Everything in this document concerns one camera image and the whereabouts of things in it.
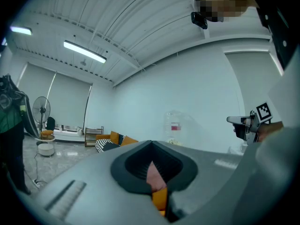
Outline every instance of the round stool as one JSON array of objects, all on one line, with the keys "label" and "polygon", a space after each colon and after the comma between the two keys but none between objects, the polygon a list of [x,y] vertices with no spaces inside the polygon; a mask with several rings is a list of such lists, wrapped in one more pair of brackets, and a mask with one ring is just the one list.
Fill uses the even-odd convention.
[{"label": "round stool", "polygon": [[51,156],[54,153],[54,146],[50,143],[38,145],[38,152],[43,156]]}]

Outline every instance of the floor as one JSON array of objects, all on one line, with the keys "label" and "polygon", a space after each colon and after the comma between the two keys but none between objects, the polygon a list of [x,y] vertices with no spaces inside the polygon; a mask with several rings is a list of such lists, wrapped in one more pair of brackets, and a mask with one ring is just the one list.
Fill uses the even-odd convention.
[{"label": "floor", "polygon": [[[73,144],[63,142],[53,142],[55,153],[51,157],[44,157],[37,154],[37,145],[34,138],[25,136],[23,141],[23,161],[25,165],[25,183],[34,198],[39,190],[43,189],[50,181],[62,172],[72,167],[80,160],[97,153],[95,147],[86,148],[84,144]],[[32,180],[37,178],[37,188]]]}]

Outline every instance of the ceiling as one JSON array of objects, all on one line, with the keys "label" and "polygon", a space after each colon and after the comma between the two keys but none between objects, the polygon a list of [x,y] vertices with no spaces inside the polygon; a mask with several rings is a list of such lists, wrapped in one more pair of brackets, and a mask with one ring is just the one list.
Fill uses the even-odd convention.
[{"label": "ceiling", "polygon": [[[193,0],[29,0],[13,25],[31,28],[32,36],[13,33],[9,40],[26,57],[47,59],[114,86],[195,45],[270,38],[255,9],[228,22],[209,22],[209,29],[202,30],[191,23],[193,4]],[[65,40],[101,54],[106,63],[64,48]]]}]

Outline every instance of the roller blind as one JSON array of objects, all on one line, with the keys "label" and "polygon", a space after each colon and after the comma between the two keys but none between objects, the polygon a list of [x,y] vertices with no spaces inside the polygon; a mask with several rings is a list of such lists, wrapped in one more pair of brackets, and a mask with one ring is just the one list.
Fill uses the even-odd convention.
[{"label": "roller blind", "polygon": [[245,115],[256,106],[268,102],[273,121],[280,117],[271,103],[268,92],[279,81],[281,75],[268,52],[237,52],[226,54],[238,79],[243,95]]},{"label": "roller blind", "polygon": [[38,97],[47,97],[55,72],[27,64],[19,83],[19,90],[27,94],[30,107]]},{"label": "roller blind", "polygon": [[56,124],[82,127],[91,84],[57,73],[48,100]]}]

